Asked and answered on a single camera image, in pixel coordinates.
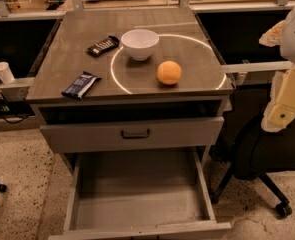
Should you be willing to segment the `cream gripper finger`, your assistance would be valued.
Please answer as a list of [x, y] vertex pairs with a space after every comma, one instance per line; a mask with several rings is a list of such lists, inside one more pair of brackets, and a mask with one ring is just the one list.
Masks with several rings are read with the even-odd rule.
[[274, 47], [280, 44], [284, 21], [280, 21], [265, 32], [259, 39], [261, 45]]

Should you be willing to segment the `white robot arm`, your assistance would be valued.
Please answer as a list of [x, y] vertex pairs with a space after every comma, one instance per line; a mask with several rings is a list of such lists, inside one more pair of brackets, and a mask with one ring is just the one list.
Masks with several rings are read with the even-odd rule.
[[281, 56], [292, 63], [285, 73], [274, 75], [270, 102], [261, 121], [264, 131], [279, 132], [295, 119], [295, 7], [284, 20], [265, 32], [259, 43], [279, 46]]

